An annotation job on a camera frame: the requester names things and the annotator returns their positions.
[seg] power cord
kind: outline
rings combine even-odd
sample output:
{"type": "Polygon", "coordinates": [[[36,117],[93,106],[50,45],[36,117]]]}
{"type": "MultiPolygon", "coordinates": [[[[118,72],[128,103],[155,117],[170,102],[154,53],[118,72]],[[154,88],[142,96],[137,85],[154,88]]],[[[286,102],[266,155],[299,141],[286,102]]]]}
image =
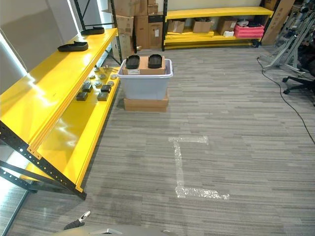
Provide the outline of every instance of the power cord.
{"type": "Polygon", "coordinates": [[[310,132],[309,132],[309,129],[307,128],[307,126],[306,126],[306,124],[305,124],[303,118],[302,118],[301,115],[298,113],[298,111],[297,111],[294,107],[292,107],[292,105],[289,104],[289,103],[285,100],[285,98],[283,97],[281,85],[280,85],[278,82],[274,81],[273,79],[271,79],[271,78],[269,78],[268,76],[265,75],[264,70],[263,70],[263,66],[262,66],[262,64],[260,63],[259,58],[257,58],[257,62],[258,62],[258,64],[259,64],[260,67],[261,67],[261,74],[262,74],[264,77],[266,77],[268,80],[274,82],[276,85],[279,86],[279,88],[280,88],[280,96],[281,96],[282,100],[283,100],[290,108],[292,108],[292,109],[295,111],[295,113],[299,116],[299,118],[301,119],[301,121],[302,121],[303,124],[304,124],[304,127],[305,127],[307,133],[309,134],[309,137],[311,138],[313,144],[315,145],[315,141],[314,141],[313,137],[311,136],[311,134],[310,134],[310,132]]]}

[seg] cardboard box on floor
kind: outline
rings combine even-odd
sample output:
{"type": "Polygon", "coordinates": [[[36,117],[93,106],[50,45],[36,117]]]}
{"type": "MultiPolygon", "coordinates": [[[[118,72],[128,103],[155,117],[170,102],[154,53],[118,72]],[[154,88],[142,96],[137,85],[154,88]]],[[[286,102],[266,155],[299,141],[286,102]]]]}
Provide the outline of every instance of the cardboard box on floor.
{"type": "Polygon", "coordinates": [[[278,33],[280,32],[294,2],[295,2],[294,0],[280,1],[277,10],[275,11],[271,19],[271,22],[261,40],[261,43],[263,45],[272,45],[275,43],[278,33]]]}
{"type": "MultiPolygon", "coordinates": [[[[120,42],[120,48],[122,51],[122,58],[123,59],[126,59],[127,57],[133,55],[132,40],[131,40],[130,36],[120,35],[119,36],[119,42],[120,42]]],[[[119,52],[118,52],[118,45],[117,45],[116,37],[112,41],[112,50],[113,50],[114,58],[119,60],[119,52]]]]}
{"type": "Polygon", "coordinates": [[[148,15],[154,15],[158,13],[158,4],[148,5],[148,15]]]}
{"type": "Polygon", "coordinates": [[[185,26],[185,21],[169,20],[167,31],[174,32],[174,33],[182,33],[184,30],[184,26],[185,26]]]}
{"type": "Polygon", "coordinates": [[[149,48],[149,22],[148,16],[134,17],[134,30],[136,35],[137,46],[142,46],[143,49],[149,48]]]}
{"type": "Polygon", "coordinates": [[[133,17],[116,15],[118,34],[132,36],[133,17]]]}
{"type": "Polygon", "coordinates": [[[149,19],[149,47],[162,47],[163,15],[152,15],[149,19]]]}
{"type": "Polygon", "coordinates": [[[212,21],[201,22],[201,21],[194,20],[192,22],[192,32],[193,33],[208,33],[212,25],[213,25],[212,21]]]}
{"type": "Polygon", "coordinates": [[[166,112],[168,106],[168,93],[162,100],[144,100],[124,98],[126,111],[140,112],[166,112]]]}
{"type": "Polygon", "coordinates": [[[128,70],[126,66],[123,67],[124,75],[164,75],[165,74],[165,57],[162,57],[162,67],[151,69],[148,67],[149,57],[140,57],[138,69],[128,70]]]}
{"type": "Polygon", "coordinates": [[[219,18],[217,32],[223,35],[225,31],[234,31],[237,19],[231,16],[222,16],[219,18]]]}
{"type": "MultiPolygon", "coordinates": [[[[148,2],[146,0],[114,0],[116,15],[120,16],[145,16],[148,14],[148,2]]],[[[110,1],[103,12],[112,13],[110,1]]]]}

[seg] floor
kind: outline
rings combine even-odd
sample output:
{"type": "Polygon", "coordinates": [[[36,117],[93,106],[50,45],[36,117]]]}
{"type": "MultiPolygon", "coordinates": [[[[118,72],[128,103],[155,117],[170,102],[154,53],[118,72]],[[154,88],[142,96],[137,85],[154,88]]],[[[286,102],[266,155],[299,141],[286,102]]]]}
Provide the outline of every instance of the floor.
{"type": "MultiPolygon", "coordinates": [[[[90,210],[87,225],[158,226],[179,236],[314,236],[315,146],[261,75],[260,53],[164,52],[174,65],[168,112],[126,112],[120,88],[86,175],[87,199],[30,195],[8,235],[47,235],[90,210]]],[[[268,72],[278,82],[287,74],[268,72]]],[[[312,95],[285,97],[315,136],[312,95]]]]}

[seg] pink plastic crate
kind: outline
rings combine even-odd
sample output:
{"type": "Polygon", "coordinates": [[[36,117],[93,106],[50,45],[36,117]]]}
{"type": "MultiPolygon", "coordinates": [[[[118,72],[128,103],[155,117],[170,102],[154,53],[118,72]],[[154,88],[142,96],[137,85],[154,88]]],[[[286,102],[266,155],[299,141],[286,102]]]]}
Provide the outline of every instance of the pink plastic crate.
{"type": "Polygon", "coordinates": [[[237,38],[261,38],[264,35],[265,26],[259,27],[240,27],[234,28],[234,36],[237,38]]]}

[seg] clear tape on floor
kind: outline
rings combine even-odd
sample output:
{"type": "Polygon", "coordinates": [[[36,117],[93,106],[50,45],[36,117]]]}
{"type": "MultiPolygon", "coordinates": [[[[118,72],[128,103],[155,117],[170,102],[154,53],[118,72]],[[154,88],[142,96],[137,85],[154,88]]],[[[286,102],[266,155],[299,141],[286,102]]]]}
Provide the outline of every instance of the clear tape on floor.
{"type": "Polygon", "coordinates": [[[185,198],[186,196],[210,198],[210,199],[223,199],[228,200],[229,194],[220,194],[216,190],[211,189],[201,189],[201,188],[185,188],[184,182],[184,172],[183,172],[183,161],[181,154],[181,147],[179,143],[200,143],[209,145],[208,137],[184,137],[176,138],[169,137],[169,142],[173,142],[174,145],[174,154],[175,154],[175,165],[176,165],[176,183],[175,192],[178,198],[185,198]]]}

